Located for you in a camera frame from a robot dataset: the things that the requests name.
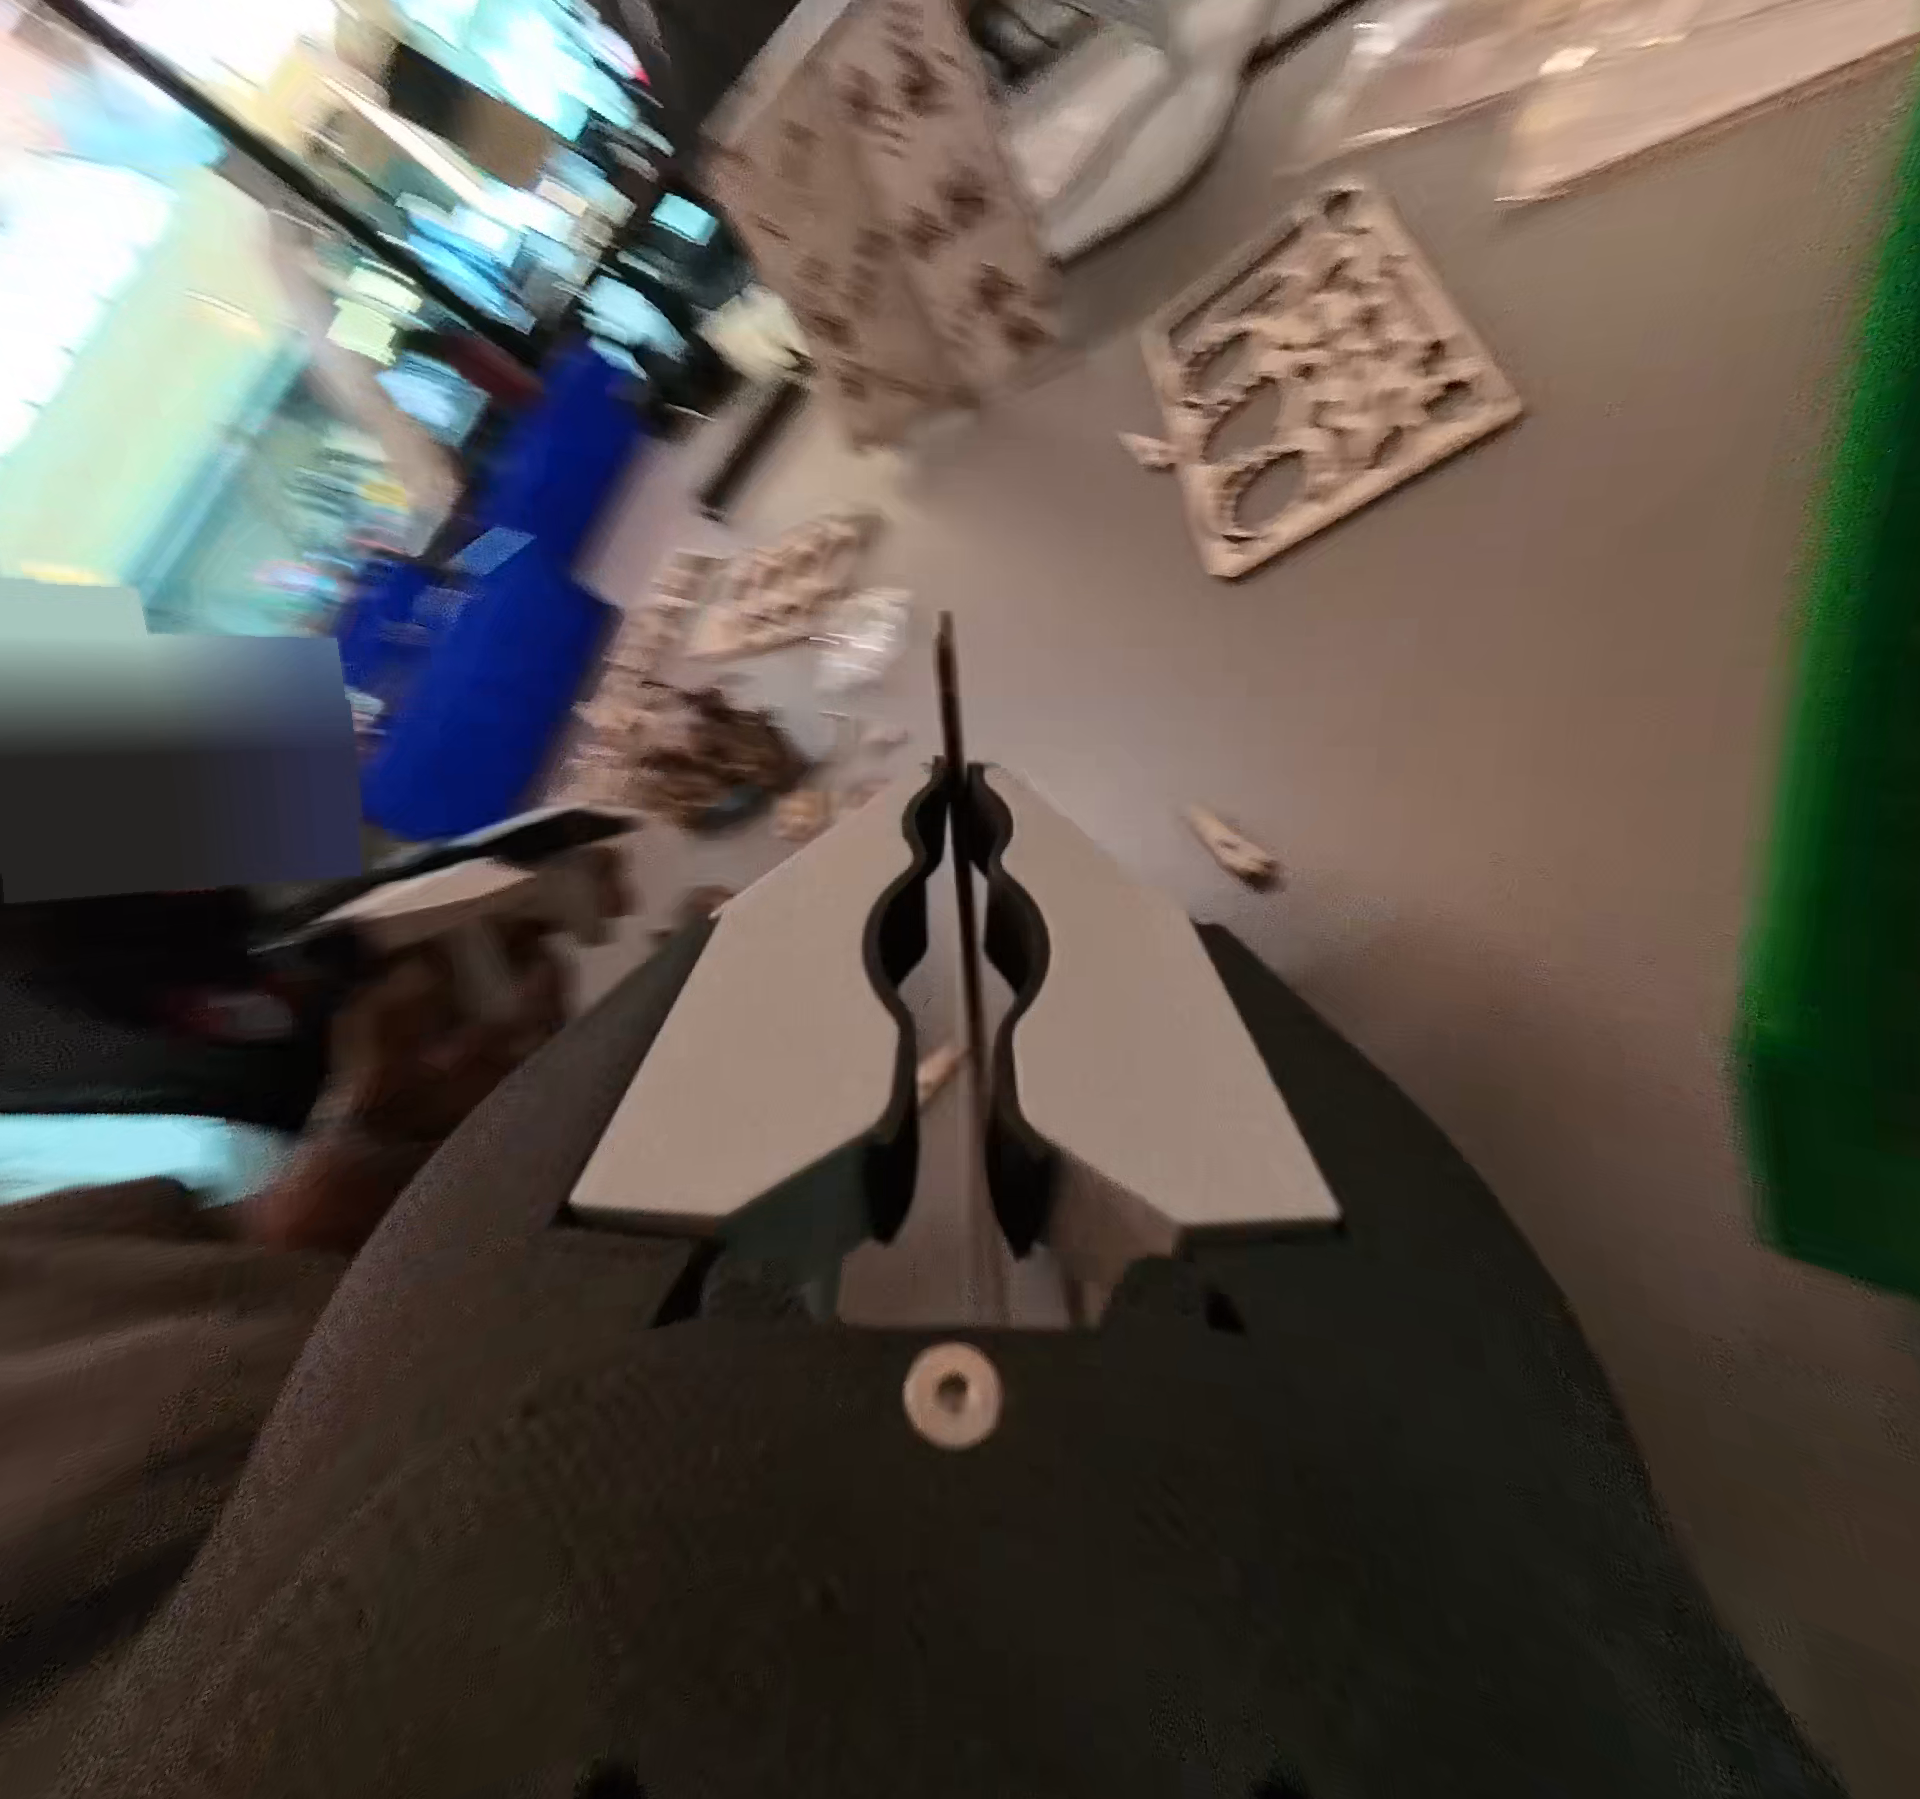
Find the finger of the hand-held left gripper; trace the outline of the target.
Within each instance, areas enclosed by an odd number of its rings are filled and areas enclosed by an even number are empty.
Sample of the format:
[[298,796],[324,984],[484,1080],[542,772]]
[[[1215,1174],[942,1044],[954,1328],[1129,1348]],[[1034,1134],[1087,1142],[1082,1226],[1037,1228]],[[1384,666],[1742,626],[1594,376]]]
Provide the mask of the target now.
[[554,804],[427,844],[344,890],[282,912],[252,956],[330,950],[399,952],[481,924],[542,926],[602,946],[629,910],[625,842],[642,826],[622,808]]

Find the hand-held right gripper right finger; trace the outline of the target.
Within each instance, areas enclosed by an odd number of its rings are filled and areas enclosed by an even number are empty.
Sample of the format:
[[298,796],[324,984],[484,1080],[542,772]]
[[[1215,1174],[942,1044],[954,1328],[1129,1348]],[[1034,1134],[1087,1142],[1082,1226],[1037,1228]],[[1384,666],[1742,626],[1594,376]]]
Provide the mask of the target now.
[[1006,1004],[986,1056],[990,1204],[1069,1306],[1139,1262],[1337,1230],[1316,1164],[1200,930],[1018,774],[967,772],[980,952]]

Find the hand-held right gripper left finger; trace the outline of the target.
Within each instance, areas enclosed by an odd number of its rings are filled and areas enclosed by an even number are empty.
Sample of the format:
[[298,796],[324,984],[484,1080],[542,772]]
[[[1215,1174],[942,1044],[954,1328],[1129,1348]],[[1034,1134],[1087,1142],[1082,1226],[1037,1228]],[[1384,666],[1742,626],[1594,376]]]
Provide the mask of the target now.
[[571,1216],[666,1238],[893,1238],[920,1156],[913,1014],[948,770],[926,762],[721,906]]

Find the long slotted wooden parts sheet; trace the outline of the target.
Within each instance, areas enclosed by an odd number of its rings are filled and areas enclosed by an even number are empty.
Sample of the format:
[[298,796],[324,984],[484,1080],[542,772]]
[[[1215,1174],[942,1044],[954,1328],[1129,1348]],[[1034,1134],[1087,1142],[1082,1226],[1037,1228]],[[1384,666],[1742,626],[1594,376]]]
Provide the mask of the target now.
[[948,846],[955,918],[955,968],[961,1002],[961,1106],[957,1120],[957,1226],[961,1236],[963,1308],[971,1322],[990,1324],[1003,1310],[1003,1270],[996,1238],[986,1164],[986,1010],[980,968],[976,876],[969,854],[967,752],[957,684],[957,644],[951,612],[935,616],[932,670],[946,778]]

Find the grey desk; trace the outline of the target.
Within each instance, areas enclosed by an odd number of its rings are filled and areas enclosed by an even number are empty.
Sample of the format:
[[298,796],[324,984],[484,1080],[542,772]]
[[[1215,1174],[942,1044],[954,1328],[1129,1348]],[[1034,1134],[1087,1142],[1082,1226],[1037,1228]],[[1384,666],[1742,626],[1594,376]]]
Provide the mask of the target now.
[[[1214,582],[1124,454],[1138,328],[1285,202],[1328,34],[1212,170],[1068,274],[1078,352],[854,458],[800,418],[731,532],[887,506],[969,748],[1225,924],[1475,1164],[1565,1290],[1726,1619],[1855,1795],[1915,1795],[1915,1306],[1768,1250],[1732,1026],[1828,412],[1907,64],[1542,208],[1501,130],[1379,152],[1521,422]],[[1188,804],[1263,846],[1219,872]]]

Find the person's left hand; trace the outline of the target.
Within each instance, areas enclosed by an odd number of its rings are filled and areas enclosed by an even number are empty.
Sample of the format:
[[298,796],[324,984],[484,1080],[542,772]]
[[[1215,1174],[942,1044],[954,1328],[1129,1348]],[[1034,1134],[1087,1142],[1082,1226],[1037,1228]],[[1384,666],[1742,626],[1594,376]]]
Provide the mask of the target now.
[[[625,862],[625,890],[634,900]],[[577,1008],[594,948],[481,924],[399,952],[355,950],[302,1142],[432,1146]]]

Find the blue plastic bin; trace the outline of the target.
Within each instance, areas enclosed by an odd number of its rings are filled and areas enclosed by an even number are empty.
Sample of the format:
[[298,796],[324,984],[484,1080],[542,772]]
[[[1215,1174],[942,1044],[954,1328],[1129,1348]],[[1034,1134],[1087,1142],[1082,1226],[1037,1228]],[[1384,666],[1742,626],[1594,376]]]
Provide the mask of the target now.
[[339,616],[361,824],[435,842],[521,810],[558,752],[616,610],[582,576],[648,438],[634,378],[559,348],[450,524],[415,558],[367,562]]

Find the triangular wooden piece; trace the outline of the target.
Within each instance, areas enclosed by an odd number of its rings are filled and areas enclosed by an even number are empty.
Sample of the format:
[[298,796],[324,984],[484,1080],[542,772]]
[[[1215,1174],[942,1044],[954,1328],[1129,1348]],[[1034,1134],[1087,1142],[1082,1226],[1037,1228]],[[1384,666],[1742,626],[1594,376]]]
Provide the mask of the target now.
[[1281,884],[1278,860],[1203,804],[1188,804],[1181,822],[1212,864],[1237,884],[1268,894]]

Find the wooden motorcycle model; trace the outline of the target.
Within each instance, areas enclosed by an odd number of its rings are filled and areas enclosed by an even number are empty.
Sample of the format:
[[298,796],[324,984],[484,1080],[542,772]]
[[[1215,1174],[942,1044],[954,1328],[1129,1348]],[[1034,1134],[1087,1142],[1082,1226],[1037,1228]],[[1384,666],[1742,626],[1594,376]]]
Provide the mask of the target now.
[[606,798],[682,832],[738,824],[808,772],[770,712],[740,708],[717,688],[642,684],[592,732],[609,778]]

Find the small clear plastic bag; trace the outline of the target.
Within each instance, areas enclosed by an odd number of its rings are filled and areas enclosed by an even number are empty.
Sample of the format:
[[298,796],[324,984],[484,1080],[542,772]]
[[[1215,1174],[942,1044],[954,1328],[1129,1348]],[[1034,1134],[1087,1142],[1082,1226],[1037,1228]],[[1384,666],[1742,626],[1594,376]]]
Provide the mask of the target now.
[[837,602],[810,640],[818,692],[844,696],[880,682],[906,648],[911,612],[903,588],[860,588]]

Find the wooden sheet with round cutouts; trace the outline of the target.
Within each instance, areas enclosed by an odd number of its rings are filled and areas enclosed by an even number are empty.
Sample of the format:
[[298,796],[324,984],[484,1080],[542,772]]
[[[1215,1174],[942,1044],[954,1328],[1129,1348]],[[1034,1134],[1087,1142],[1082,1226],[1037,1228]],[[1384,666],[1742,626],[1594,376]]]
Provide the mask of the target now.
[[875,508],[831,512],[700,568],[682,656],[751,660],[816,638],[860,586],[884,528]]

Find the wooden sheet with oval cutouts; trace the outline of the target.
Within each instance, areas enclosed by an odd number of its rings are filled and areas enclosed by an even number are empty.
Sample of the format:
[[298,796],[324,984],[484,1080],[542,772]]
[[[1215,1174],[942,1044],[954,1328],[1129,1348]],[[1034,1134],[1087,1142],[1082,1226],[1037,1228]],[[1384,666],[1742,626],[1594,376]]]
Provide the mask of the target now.
[[1390,200],[1337,180],[1285,206],[1150,318],[1158,428],[1117,444],[1174,486],[1232,582],[1523,416]]

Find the green plastic bin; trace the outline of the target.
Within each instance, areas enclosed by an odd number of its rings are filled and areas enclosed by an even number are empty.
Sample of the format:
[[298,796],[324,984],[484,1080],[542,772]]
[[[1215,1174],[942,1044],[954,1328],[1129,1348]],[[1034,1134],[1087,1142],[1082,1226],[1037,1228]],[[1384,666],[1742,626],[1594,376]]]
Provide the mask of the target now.
[[1735,1066],[1774,1250],[1918,1294],[1918,124],[1835,400],[1740,972]]

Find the printed instruction booklet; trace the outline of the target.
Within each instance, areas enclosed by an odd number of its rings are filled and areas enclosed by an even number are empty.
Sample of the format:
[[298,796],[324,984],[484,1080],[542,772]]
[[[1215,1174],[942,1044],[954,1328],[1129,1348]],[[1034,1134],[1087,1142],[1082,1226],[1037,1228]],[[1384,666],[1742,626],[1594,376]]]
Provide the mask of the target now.
[[860,450],[971,408],[1060,332],[969,0],[800,0],[703,124],[712,196]]

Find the clear plastic wrap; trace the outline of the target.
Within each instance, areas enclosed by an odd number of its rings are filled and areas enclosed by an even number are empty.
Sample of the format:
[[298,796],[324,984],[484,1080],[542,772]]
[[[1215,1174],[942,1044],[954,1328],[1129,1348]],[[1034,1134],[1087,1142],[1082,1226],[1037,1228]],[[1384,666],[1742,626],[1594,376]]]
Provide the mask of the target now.
[[1469,118],[1532,206],[1915,52],[1918,0],[1384,0],[1307,108],[1307,172]]

